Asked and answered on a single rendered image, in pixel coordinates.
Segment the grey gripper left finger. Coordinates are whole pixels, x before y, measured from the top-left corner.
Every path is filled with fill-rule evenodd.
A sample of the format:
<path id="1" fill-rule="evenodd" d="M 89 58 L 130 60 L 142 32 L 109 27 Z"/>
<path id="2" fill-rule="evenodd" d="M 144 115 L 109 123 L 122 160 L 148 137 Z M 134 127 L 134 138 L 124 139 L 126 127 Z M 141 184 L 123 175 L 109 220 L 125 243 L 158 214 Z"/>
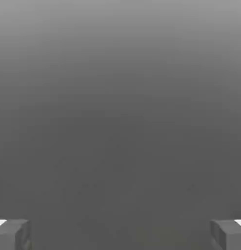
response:
<path id="1" fill-rule="evenodd" d="M 27 219 L 0 219 L 0 250 L 32 250 L 32 224 Z"/>

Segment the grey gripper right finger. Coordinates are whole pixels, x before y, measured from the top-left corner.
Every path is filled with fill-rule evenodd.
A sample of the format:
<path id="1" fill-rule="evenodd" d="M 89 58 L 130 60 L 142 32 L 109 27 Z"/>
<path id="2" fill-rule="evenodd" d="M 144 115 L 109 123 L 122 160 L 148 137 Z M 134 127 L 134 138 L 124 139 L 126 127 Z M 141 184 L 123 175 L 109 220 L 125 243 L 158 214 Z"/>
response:
<path id="1" fill-rule="evenodd" d="M 241 250 L 241 219 L 211 220 L 213 250 Z"/>

